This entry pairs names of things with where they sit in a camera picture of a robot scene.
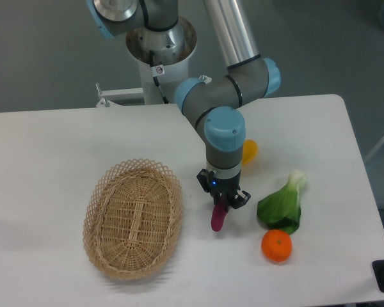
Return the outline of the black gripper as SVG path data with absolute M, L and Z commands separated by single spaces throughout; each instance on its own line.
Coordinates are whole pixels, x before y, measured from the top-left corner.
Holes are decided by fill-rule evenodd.
M 228 214 L 230 208 L 237 210 L 245 206 L 251 194 L 239 190 L 240 175 L 236 175 L 228 179 L 219 179 L 215 177 L 214 171 L 202 169 L 196 176 L 202 189 L 213 198 L 213 203 L 216 205 L 221 196 L 225 199 L 225 212 Z

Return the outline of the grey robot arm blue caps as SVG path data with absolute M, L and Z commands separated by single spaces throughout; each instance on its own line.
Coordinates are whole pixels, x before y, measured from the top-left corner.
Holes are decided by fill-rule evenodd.
M 239 1 L 206 1 L 227 66 L 225 77 L 188 77 L 196 48 L 191 25 L 176 1 L 88 1 L 106 38 L 126 34 L 127 48 L 141 68 L 145 102 L 173 103 L 206 147 L 206 167 L 197 179 L 214 200 L 214 217 L 225 217 L 250 199 L 239 186 L 246 137 L 239 108 L 276 91 L 280 71 L 263 58 Z

